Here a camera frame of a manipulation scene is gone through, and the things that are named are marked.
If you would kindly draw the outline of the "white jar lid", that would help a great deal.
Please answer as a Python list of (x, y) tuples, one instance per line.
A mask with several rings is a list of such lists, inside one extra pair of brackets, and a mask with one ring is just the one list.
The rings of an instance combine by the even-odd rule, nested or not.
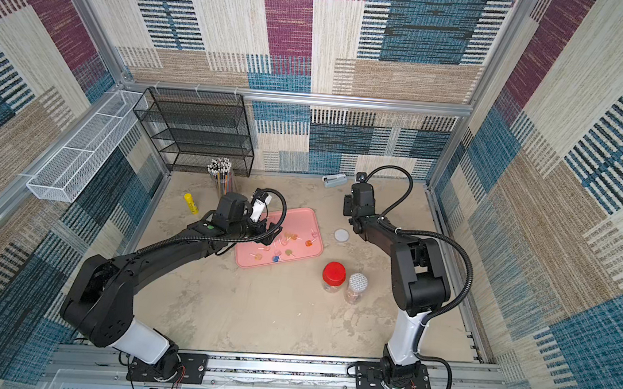
[(334, 238), (337, 242), (344, 243), (349, 240), (349, 236), (350, 236), (349, 232), (345, 229), (337, 229), (334, 232)]

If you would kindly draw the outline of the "red lid candy jar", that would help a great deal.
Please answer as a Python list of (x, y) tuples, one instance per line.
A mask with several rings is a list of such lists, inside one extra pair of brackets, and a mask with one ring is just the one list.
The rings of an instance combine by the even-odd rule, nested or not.
[(338, 292), (344, 285), (346, 277), (347, 272), (344, 265), (336, 261), (330, 262), (322, 271), (322, 287), (330, 293)]

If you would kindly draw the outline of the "patterned lid candy jar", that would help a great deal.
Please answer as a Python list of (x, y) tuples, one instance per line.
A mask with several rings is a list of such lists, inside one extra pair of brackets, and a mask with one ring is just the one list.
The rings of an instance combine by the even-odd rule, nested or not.
[(348, 286), (346, 287), (345, 300), (349, 304), (356, 304), (367, 290), (368, 278), (363, 273), (354, 273), (349, 276)]

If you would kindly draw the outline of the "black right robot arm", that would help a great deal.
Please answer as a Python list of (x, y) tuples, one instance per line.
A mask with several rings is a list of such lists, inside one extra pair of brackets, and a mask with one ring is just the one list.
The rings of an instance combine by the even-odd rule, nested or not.
[(371, 379), (383, 389), (408, 389), (421, 373), (417, 357), (429, 314), (450, 300), (450, 286), (439, 243), (403, 234), (376, 213), (374, 187), (352, 184), (343, 214), (362, 240), (390, 257), (391, 291), (399, 309), (396, 326)]

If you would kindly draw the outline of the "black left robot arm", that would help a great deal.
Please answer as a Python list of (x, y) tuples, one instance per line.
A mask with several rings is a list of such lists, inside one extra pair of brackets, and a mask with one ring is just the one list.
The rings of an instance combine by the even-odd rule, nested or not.
[(251, 198), (227, 193), (216, 209), (172, 238), (124, 256), (87, 258), (62, 303), (62, 319), (92, 345), (128, 355), (128, 380), (177, 380), (183, 369), (178, 346), (135, 318), (134, 297), (171, 271), (234, 244), (272, 244), (282, 231), (280, 221), (268, 221), (273, 198), (285, 201), (269, 188), (259, 188)]

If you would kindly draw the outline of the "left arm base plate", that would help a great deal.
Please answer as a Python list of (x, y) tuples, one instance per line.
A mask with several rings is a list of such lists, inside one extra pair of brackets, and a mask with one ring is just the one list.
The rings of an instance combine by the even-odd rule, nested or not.
[(203, 382), (209, 355), (172, 353), (163, 356), (156, 364), (148, 365), (138, 358), (128, 364), (127, 381), (156, 384), (192, 384)]

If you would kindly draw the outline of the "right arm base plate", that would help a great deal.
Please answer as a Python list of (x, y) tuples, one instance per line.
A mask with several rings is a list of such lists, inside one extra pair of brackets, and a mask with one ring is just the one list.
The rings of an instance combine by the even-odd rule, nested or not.
[(358, 361), (347, 368), (356, 389), (432, 389), (428, 373), (421, 362), (393, 367), (386, 362)]

